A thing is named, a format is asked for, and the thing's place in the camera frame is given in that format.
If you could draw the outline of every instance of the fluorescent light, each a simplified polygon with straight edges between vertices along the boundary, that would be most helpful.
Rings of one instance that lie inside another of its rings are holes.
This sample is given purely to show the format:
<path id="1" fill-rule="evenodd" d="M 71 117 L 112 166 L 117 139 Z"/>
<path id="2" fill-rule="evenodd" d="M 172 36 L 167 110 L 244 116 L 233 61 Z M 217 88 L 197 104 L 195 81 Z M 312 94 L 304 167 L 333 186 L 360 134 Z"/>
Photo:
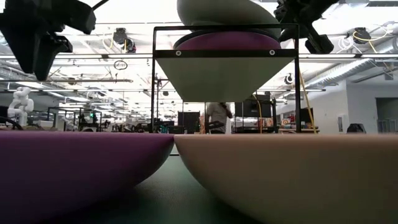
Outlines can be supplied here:
<path id="1" fill-rule="evenodd" d="M 82 91 L 82 92 L 98 92 L 98 91 L 108 91 L 108 90 L 77 90 L 77 91 Z"/>
<path id="2" fill-rule="evenodd" d="M 33 83 L 33 82 L 16 82 L 16 84 L 28 86 L 31 88 L 43 88 L 44 86 L 38 83 Z"/>
<path id="3" fill-rule="evenodd" d="M 62 96 L 61 94 L 58 94 L 58 93 L 49 92 L 49 94 L 53 95 L 53 96 L 56 96 L 56 97 L 59 97 L 59 98 L 64 98 L 64 96 Z"/>
<path id="4" fill-rule="evenodd" d="M 109 58 L 152 58 L 152 54 L 110 54 Z"/>
<path id="5" fill-rule="evenodd" d="M 99 106 L 99 107 L 102 108 L 102 109 L 106 109 L 106 110 L 111 110 L 111 109 L 113 109 L 112 106 Z"/>
<path id="6" fill-rule="evenodd" d="M 300 54 L 299 58 L 353 58 L 355 54 Z"/>
<path id="7" fill-rule="evenodd" d="M 60 103 L 60 107 L 62 107 L 62 108 L 83 108 L 84 106 L 83 105 L 66 105 L 66 104 Z"/>
<path id="8" fill-rule="evenodd" d="M 74 96 L 68 96 L 69 99 L 79 101 L 79 102 L 90 102 L 90 100 L 83 98 L 83 97 L 74 97 Z"/>
<path id="9" fill-rule="evenodd" d="M 287 91 L 295 91 L 295 90 L 284 90 L 284 89 L 273 89 L 273 90 L 271 90 L 271 89 L 268 89 L 268 90 L 264 90 L 264 89 L 261 89 L 261 90 L 258 90 L 257 91 L 257 93 L 259 92 L 259 91 L 271 91 L 271 92 L 287 92 Z M 320 90 L 305 90 L 305 91 L 307 91 L 307 92 L 311 92 L 311 91 L 326 91 L 325 89 L 320 89 Z"/>
<path id="10" fill-rule="evenodd" d="M 121 114 L 130 114 L 130 111 L 118 111 L 118 113 L 121 113 Z"/>
<path id="11" fill-rule="evenodd" d="M 362 54 L 363 58 L 398 58 L 398 54 Z"/>
<path id="12" fill-rule="evenodd" d="M 92 103 L 91 105 L 110 105 L 111 103 Z"/>
<path id="13" fill-rule="evenodd" d="M 87 54 L 87 55 L 76 55 L 76 54 L 60 54 L 55 57 L 55 59 L 101 59 L 100 54 Z"/>
<path id="14" fill-rule="evenodd" d="M 46 92 L 71 92 L 73 90 L 42 90 L 42 91 L 46 91 Z"/>

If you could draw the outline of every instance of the yellow cable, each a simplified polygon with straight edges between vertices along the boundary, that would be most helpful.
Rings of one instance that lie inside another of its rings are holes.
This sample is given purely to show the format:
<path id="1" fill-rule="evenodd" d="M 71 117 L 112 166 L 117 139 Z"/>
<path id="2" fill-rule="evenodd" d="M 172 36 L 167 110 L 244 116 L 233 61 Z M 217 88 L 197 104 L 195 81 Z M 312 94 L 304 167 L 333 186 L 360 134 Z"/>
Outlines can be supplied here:
<path id="1" fill-rule="evenodd" d="M 308 113 L 310 114 L 310 119 L 311 119 L 311 125 L 312 125 L 312 129 L 313 129 L 313 133 L 314 134 L 318 134 L 317 133 L 317 128 L 315 127 L 315 122 L 314 122 L 313 117 L 312 117 L 310 101 L 308 100 L 308 95 L 307 95 L 307 91 L 305 90 L 304 79 L 303 79 L 303 76 L 301 76 L 301 72 L 299 73 L 299 75 L 300 75 L 301 85 L 303 86 L 303 92 L 304 92 L 304 96 L 305 96 L 305 101 L 307 102 Z"/>
<path id="2" fill-rule="evenodd" d="M 376 41 L 376 40 L 381 40 L 381 39 L 383 39 L 383 38 L 385 38 L 387 35 L 388 35 L 388 32 L 386 32 L 383 36 L 381 36 L 381 37 L 378 37 L 378 38 L 375 38 L 375 39 L 364 39 L 364 38 L 360 38 L 360 37 L 357 37 L 355 34 L 357 34 L 358 32 L 354 32 L 353 33 L 353 37 L 355 38 L 355 39 L 358 39 L 358 40 L 362 40 L 362 41 Z"/>
<path id="3" fill-rule="evenodd" d="M 260 104 L 260 101 L 259 100 L 257 100 L 257 97 L 253 94 L 253 96 L 254 96 L 254 99 L 256 99 L 256 101 L 257 101 L 257 105 L 259 106 L 259 114 L 260 114 L 260 122 L 261 122 L 261 124 L 260 124 L 260 134 L 262 134 L 262 116 L 261 116 L 261 104 Z"/>
<path id="4" fill-rule="evenodd" d="M 105 44 L 105 38 L 102 38 L 102 44 L 104 45 L 104 47 L 106 47 L 108 49 L 111 49 L 113 47 L 113 37 L 114 37 L 114 33 L 112 34 L 111 46 L 110 47 Z"/>

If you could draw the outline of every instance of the monitor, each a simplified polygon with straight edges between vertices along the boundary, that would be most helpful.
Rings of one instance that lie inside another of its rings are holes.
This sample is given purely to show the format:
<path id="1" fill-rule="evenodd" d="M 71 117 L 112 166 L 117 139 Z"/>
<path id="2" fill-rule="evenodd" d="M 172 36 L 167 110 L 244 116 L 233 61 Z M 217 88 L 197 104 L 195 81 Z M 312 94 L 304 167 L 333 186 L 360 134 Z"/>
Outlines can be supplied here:
<path id="1" fill-rule="evenodd" d="M 260 117 L 259 103 L 261 106 L 261 117 L 271 118 L 271 96 L 253 95 L 244 102 L 235 103 L 235 117 L 257 118 Z"/>
<path id="2" fill-rule="evenodd" d="M 313 108 L 311 108 L 310 111 L 313 118 Z M 311 117 L 310 113 L 308 112 L 308 108 L 300 109 L 300 118 L 301 121 L 304 121 L 305 123 L 311 123 Z"/>

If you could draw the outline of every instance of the metal rack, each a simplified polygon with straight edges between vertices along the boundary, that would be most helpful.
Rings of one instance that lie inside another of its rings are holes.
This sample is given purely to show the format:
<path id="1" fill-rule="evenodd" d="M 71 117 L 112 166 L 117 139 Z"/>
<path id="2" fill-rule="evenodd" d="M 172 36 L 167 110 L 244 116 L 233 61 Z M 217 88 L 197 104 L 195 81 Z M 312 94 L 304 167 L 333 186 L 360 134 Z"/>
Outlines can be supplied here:
<path id="1" fill-rule="evenodd" d="M 297 31 L 294 38 L 294 49 L 275 49 L 275 50 L 156 50 L 157 32 L 170 30 L 217 30 L 217 31 L 245 31 L 248 29 L 286 29 L 293 28 Z M 156 61 L 165 58 L 294 58 L 295 64 L 295 105 L 296 105 L 296 132 L 301 133 L 300 119 L 300 62 L 299 62 L 299 33 L 298 24 L 259 24 L 259 25 L 238 25 L 238 26 L 170 26 L 155 27 L 152 45 L 152 87 L 151 87 L 151 123 L 154 123 L 154 101 L 155 101 L 155 79 L 156 79 Z"/>

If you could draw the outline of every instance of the white humanoid robot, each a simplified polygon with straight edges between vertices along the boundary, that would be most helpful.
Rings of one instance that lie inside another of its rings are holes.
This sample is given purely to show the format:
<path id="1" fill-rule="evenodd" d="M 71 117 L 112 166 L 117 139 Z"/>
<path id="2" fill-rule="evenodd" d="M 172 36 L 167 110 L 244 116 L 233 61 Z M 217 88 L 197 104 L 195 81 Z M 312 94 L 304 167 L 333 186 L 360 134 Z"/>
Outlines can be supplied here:
<path id="1" fill-rule="evenodd" d="M 16 92 L 14 92 L 14 99 L 8 107 L 7 115 L 8 118 L 14 121 L 18 117 L 18 123 L 21 126 L 26 126 L 27 114 L 33 111 L 34 102 L 29 99 L 30 88 L 19 87 Z"/>
<path id="2" fill-rule="evenodd" d="M 61 117 L 61 120 L 62 121 L 64 121 L 66 124 L 67 124 L 67 128 L 69 129 L 69 130 L 72 130 L 72 131 L 77 131 L 78 130 L 78 128 L 77 128 L 77 126 L 75 125 L 75 124 L 73 124 L 73 121 L 70 121 L 70 120 L 68 120 L 66 117 Z"/>

